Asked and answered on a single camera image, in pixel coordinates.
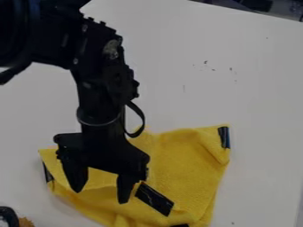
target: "yellow towel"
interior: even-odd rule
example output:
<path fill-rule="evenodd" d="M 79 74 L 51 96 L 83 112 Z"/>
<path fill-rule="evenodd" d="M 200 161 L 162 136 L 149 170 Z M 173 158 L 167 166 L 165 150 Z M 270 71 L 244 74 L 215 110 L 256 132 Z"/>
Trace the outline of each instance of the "yellow towel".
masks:
<path fill-rule="evenodd" d="M 89 181 L 80 193 L 71 190 L 56 149 L 41 150 L 43 162 L 54 180 L 50 190 L 69 201 L 87 217 L 112 227 L 155 227 L 188 224 L 206 227 L 212 219 L 215 194 L 229 163 L 229 148 L 222 147 L 219 127 L 179 129 L 162 134 L 144 132 L 131 143 L 151 155 L 147 184 L 174 202 L 164 216 L 135 196 L 117 200 L 115 174 L 89 169 Z"/>

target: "white surface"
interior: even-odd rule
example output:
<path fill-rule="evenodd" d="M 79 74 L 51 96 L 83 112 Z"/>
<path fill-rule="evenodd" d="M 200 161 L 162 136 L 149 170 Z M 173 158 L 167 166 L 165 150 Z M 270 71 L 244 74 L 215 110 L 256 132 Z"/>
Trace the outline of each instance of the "white surface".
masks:
<path fill-rule="evenodd" d="M 212 227 L 294 226 L 302 24 L 185 0 L 95 0 L 84 11 L 123 35 L 152 130 L 231 124 Z M 37 154 L 53 135 L 78 128 L 72 76 L 35 65 L 0 89 L 0 104 L 1 201 L 39 227 L 99 226 L 50 196 Z"/>

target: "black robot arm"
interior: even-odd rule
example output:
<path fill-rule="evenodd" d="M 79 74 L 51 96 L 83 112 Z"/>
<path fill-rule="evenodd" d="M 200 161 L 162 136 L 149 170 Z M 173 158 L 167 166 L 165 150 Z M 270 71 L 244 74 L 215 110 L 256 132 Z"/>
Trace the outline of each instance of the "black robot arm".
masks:
<path fill-rule="evenodd" d="M 82 132 L 55 136 L 58 159 L 75 192 L 87 183 L 89 168 L 117 174 L 118 200 L 126 203 L 133 185 L 146 179 L 150 157 L 126 139 L 126 134 L 137 137 L 143 131 L 144 114 L 131 102 L 138 97 L 139 83 L 125 63 L 122 37 L 105 23 L 83 17 L 80 8 L 89 0 L 8 1 L 13 2 L 12 9 L 23 3 L 21 10 L 33 11 L 24 10 L 29 20 L 19 30 L 27 39 L 19 43 L 14 37 L 18 51 L 5 56 L 0 43 L 0 66 L 10 67 L 0 74 L 0 83 L 10 81 L 32 62 L 70 70 L 79 95 L 77 118 Z M 9 57 L 8 63 L 1 62 Z M 125 130 L 126 106 L 143 120 L 134 134 Z"/>

